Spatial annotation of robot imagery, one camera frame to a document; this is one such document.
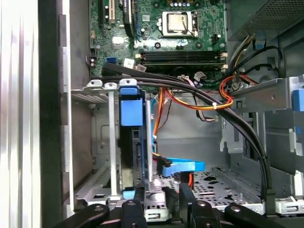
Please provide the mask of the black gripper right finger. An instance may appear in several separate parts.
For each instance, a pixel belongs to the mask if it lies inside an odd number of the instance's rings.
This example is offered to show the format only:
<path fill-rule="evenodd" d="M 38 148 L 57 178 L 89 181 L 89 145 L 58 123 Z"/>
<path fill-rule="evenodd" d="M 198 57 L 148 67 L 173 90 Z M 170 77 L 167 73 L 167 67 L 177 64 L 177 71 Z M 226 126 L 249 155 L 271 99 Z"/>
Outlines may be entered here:
<path fill-rule="evenodd" d="M 282 225 L 253 210 L 232 203 L 220 211 L 197 200 L 187 183 L 179 185 L 179 212 L 187 228 L 281 228 Z"/>

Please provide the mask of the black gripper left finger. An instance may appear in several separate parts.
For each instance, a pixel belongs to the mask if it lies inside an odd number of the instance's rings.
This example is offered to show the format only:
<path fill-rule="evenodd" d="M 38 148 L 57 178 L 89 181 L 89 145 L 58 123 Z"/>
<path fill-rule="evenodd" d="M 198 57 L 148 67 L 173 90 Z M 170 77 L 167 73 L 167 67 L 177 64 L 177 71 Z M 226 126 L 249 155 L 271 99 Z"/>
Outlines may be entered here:
<path fill-rule="evenodd" d="M 92 204 L 59 222 L 56 228 L 145 228 L 143 186 L 135 189 L 133 199 L 117 202 L 114 209 L 107 205 Z"/>

